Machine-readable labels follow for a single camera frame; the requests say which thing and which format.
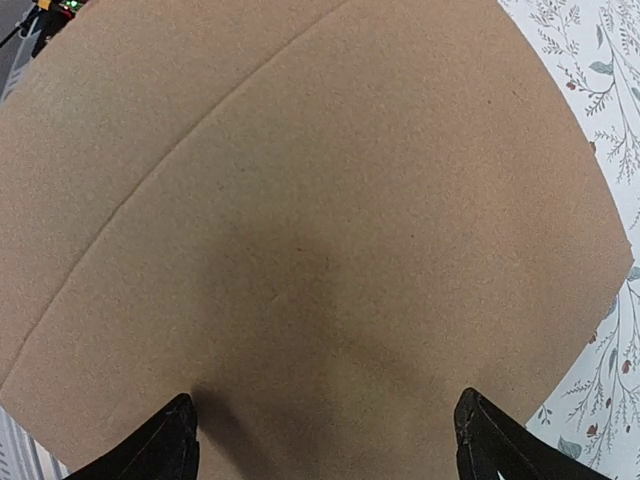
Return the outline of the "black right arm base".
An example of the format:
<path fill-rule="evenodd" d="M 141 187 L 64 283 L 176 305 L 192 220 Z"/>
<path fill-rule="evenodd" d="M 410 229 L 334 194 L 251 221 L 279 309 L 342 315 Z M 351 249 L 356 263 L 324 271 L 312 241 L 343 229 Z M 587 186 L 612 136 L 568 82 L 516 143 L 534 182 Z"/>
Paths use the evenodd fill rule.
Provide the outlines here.
<path fill-rule="evenodd" d="M 1 40 L 1 47 L 4 47 L 16 35 L 27 38 L 30 32 L 35 32 L 37 39 L 30 54 L 31 58 L 35 59 L 88 3 L 88 0 L 33 1 L 33 7 L 26 14 L 26 17 L 18 22 L 13 30 Z"/>

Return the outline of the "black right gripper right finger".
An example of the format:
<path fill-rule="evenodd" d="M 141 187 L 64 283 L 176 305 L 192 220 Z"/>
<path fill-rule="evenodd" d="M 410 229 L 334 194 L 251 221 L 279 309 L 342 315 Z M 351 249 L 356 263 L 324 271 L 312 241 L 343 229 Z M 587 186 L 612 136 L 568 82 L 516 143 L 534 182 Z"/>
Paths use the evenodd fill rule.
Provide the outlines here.
<path fill-rule="evenodd" d="M 597 480 L 604 476 L 552 448 L 473 388 L 454 409 L 461 479 Z"/>

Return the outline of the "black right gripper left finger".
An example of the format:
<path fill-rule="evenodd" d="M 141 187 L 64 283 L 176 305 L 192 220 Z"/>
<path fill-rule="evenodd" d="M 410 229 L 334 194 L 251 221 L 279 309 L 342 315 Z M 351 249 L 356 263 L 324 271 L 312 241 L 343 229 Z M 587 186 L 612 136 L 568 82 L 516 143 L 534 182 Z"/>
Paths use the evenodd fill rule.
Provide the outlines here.
<path fill-rule="evenodd" d="M 187 393 L 175 396 L 105 455 L 70 480 L 196 480 L 198 417 Z"/>

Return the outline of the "brown cardboard box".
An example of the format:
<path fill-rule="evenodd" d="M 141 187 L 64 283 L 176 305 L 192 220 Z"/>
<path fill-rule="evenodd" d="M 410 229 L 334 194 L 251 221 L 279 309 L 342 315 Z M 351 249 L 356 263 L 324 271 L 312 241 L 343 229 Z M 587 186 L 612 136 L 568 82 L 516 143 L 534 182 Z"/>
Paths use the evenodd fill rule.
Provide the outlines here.
<path fill-rule="evenodd" d="M 187 392 L 205 479 L 452 479 L 631 264 L 494 1 L 92 1 L 1 109 L 1 403 L 71 468 Z"/>

